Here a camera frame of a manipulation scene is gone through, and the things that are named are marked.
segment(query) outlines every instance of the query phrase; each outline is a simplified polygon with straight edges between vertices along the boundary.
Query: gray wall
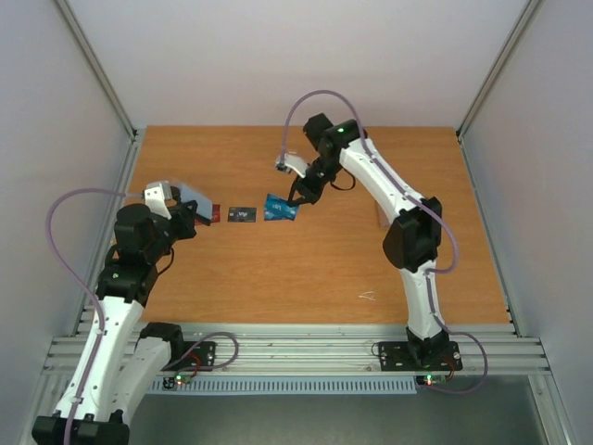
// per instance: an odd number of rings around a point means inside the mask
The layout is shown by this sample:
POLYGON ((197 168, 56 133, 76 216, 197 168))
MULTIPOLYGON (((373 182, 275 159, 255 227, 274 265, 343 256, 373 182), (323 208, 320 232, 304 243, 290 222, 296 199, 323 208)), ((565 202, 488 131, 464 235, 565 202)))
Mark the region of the gray wall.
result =
POLYGON ((457 126, 525 0, 70 0, 134 124, 457 126), (336 99, 311 99, 349 119, 336 99))
POLYGON ((466 148, 520 320, 580 443, 593 435, 593 4, 547 0, 466 148))
MULTIPOLYGON (((113 187, 127 142, 53 2, 4 2, 0 58, 0 437, 16 443, 51 337, 72 328, 81 294, 45 243, 45 212, 70 189, 113 187)), ((56 217, 81 273, 106 203, 75 198, 56 217)))

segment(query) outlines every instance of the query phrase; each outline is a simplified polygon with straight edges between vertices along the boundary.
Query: purple cable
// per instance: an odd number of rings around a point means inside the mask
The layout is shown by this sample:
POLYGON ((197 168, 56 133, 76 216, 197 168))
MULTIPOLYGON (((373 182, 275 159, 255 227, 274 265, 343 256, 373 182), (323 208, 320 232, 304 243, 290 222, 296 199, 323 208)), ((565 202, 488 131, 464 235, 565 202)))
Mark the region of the purple cable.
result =
POLYGON ((165 366, 162 371, 167 371, 168 369, 170 369, 172 366, 175 366, 176 364, 180 363, 183 359, 185 359, 185 357, 187 357, 189 354, 192 353, 192 350, 194 350, 195 348, 197 348, 200 343, 213 338, 213 337, 227 337, 229 338, 233 344, 234 344, 234 352, 233 352, 233 357, 231 357, 229 360, 227 360, 225 363, 221 363, 221 364, 214 364, 212 366, 200 366, 199 369, 203 369, 203 370, 208 370, 211 371, 213 369, 221 369, 224 368, 225 366, 228 366, 229 364, 231 364, 232 362, 234 362, 235 360, 237 360, 237 357, 239 356, 239 342, 237 341, 236 337, 231 334, 230 332, 213 332, 212 334, 208 334, 207 336, 203 336, 202 338, 200 338, 196 343, 194 343, 189 350, 187 350, 179 360, 176 360, 175 362, 171 362, 169 363, 167 366, 165 366))
POLYGON ((286 157, 286 140, 288 139, 288 128, 290 125, 290 120, 292 119, 293 114, 297 110, 298 106, 300 104, 302 104, 305 100, 309 99, 310 97, 312 97, 314 95, 333 95, 334 97, 337 97, 342 102, 344 102, 344 104, 346 104, 346 106, 350 109, 352 116, 354 116, 357 127, 359 129, 359 134, 361 136, 360 142, 361 142, 362 148, 364 149, 364 152, 367 154, 367 156, 369 156, 369 158, 371 158, 373 160, 373 162, 375 163, 377 168, 389 180, 389 182, 396 188, 396 190, 399 193, 401 193, 413 205, 415 205, 416 207, 418 207, 419 209, 421 209, 422 211, 424 211, 425 213, 430 215, 431 218, 433 218, 443 228, 443 230, 447 233, 448 238, 451 240, 451 245, 453 246, 453 262, 445 269, 426 269, 426 271, 424 272, 424 276, 426 277, 426 283, 428 285, 428 302, 430 305, 431 313, 433 314, 433 317, 435 317, 435 320, 438 323, 438 325, 441 327, 441 329, 443 329, 445 332, 447 332, 448 334, 450 334, 452 336, 466 336, 466 337, 470 338, 477 345, 477 347, 482 352, 482 356, 484 357, 484 373, 482 374, 480 381, 477 384, 475 384, 475 386, 473 386, 469 389, 462 390, 462 391, 452 391, 449 389, 437 388, 437 387, 426 387, 426 388, 433 389, 433 390, 439 391, 439 392, 444 392, 447 394, 457 394, 457 395, 470 394, 470 393, 476 391, 485 383, 486 377, 488 376, 488 358, 486 356, 486 350, 484 349, 484 346, 482 345, 482 343, 480 343, 480 341, 476 337, 474 337, 472 334, 470 334, 469 332, 451 332, 448 329, 448 327, 443 323, 443 321, 439 318, 439 316, 436 313, 436 308, 435 308, 435 296, 433 295, 433 289, 430 284, 430 279, 428 276, 429 273, 435 273, 435 274, 437 274, 437 273, 438 274, 451 273, 457 268, 457 265, 459 263, 459 257, 460 257, 459 246, 457 244, 457 240, 455 239, 455 236, 453 235, 453 231, 448 226, 448 224, 445 221, 443 221, 443 219, 440 216, 438 216, 432 210, 430 210, 429 208, 424 206, 424 204, 421 201, 419 201, 418 199, 416 199, 414 197, 409 196, 406 193, 406 190, 404 189, 404 187, 389 172, 389 170, 386 168, 386 166, 383 165, 383 163, 377 157, 374 156, 372 151, 369 149, 369 146, 367 146, 366 138, 363 137, 364 127, 362 126, 362 121, 360 120, 359 113, 356 111, 356 109, 354 108, 352 103, 348 99, 346 99, 345 96, 337 93, 336 91, 332 91, 332 90, 311 91, 310 93, 307 93, 306 95, 303 95, 300 99, 298 99, 297 102, 295 102, 295 104, 292 106, 292 108, 290 108, 290 111, 288 111, 288 116, 286 116, 286 121, 284 122, 284 129, 282 132, 282 142, 280 144, 280 150, 281 150, 280 162, 281 162, 281 164, 284 163, 284 159, 286 157))
MULTIPOLYGON (((47 216, 45 217, 45 237, 47 238, 47 243, 49 244, 49 248, 56 256, 58 262, 64 266, 66 271, 69 275, 74 278, 81 287, 84 293, 91 299, 93 306, 95 307, 95 311, 97 314, 97 318, 99 321, 99 334, 95 338, 95 343, 93 344, 93 348, 91 349, 91 354, 89 355, 89 359, 84 366, 84 370, 82 371, 81 382, 78 386, 76 393, 74 394, 75 399, 79 400, 82 392, 84 391, 84 385, 89 378, 89 374, 91 373, 91 369, 93 368, 93 363, 95 362, 95 357, 97 352, 99 351, 99 347, 101 346, 101 340, 103 338, 103 330, 105 329, 105 314, 103 313, 103 309, 99 304, 99 299, 95 295, 95 293, 87 286, 83 280, 74 272, 74 270, 69 266, 69 264, 64 260, 62 254, 59 252, 56 246, 56 242, 54 241, 54 235, 52 233, 52 219, 54 218, 54 213, 59 205, 64 202, 69 197, 75 197, 76 195, 83 195, 87 193, 100 193, 103 195, 111 195, 113 197, 135 197, 136 195, 126 195, 125 193, 114 192, 112 190, 107 190, 105 188, 79 188, 78 190, 72 190, 65 195, 62 195, 47 211, 47 216)), ((68 419, 66 420, 66 429, 64 431, 64 445, 70 445, 70 433, 72 430, 72 423, 74 422, 74 415, 76 413, 78 402, 74 401, 72 403, 72 407, 70 408, 68 419)))

